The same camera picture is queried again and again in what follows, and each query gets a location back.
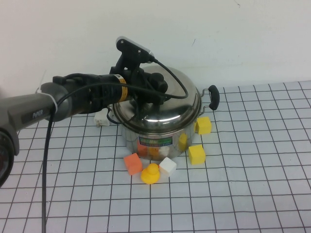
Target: white block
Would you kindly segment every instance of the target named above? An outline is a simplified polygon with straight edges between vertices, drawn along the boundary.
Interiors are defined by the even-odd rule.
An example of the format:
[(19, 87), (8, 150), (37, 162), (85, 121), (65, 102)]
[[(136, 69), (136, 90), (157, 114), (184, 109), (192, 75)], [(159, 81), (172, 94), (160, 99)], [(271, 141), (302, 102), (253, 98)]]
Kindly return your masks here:
[(110, 125), (110, 121), (107, 119), (107, 113), (108, 113), (108, 109), (106, 108), (95, 113), (94, 123), (97, 127)]
[(163, 161), (160, 163), (160, 172), (165, 174), (166, 176), (172, 175), (176, 168), (177, 164), (168, 157), (163, 159)]

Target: pot handle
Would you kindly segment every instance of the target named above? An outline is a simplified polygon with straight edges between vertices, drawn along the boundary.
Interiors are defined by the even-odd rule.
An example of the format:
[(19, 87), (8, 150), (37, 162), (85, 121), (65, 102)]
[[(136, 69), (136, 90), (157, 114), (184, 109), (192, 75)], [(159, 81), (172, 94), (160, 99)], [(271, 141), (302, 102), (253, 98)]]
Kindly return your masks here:
[(205, 91), (207, 91), (207, 90), (210, 92), (209, 108), (213, 111), (216, 111), (218, 108), (219, 102), (220, 102), (219, 91), (215, 85), (212, 85), (209, 88), (203, 89), (203, 94), (201, 95), (201, 97), (203, 97), (205, 95)]

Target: pot label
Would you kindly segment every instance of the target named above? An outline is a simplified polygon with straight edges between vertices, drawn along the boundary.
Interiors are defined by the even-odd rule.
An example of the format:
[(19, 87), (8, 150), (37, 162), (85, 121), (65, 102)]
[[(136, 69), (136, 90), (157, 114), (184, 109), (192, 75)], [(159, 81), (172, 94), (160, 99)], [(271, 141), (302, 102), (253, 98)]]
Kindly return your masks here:
[(148, 147), (169, 146), (173, 144), (173, 137), (165, 137), (165, 138), (158, 138), (158, 139), (139, 137), (139, 143), (143, 146), (148, 146)]

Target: black handle knob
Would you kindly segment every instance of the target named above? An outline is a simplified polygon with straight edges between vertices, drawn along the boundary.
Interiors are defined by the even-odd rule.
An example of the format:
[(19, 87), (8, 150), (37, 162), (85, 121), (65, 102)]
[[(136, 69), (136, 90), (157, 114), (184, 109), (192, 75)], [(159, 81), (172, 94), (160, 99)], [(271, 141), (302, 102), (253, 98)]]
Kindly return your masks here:
[(212, 85), (208, 88), (210, 92), (210, 104), (209, 107), (211, 110), (215, 111), (218, 108), (220, 102), (219, 91), (215, 85)]

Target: orange cube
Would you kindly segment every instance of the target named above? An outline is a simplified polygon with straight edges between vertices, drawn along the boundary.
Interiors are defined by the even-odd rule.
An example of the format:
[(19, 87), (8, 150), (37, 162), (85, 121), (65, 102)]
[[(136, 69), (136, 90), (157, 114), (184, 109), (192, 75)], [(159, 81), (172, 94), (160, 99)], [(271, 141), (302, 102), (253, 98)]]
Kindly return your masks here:
[(136, 153), (124, 157), (124, 162), (130, 176), (142, 171), (142, 163)]

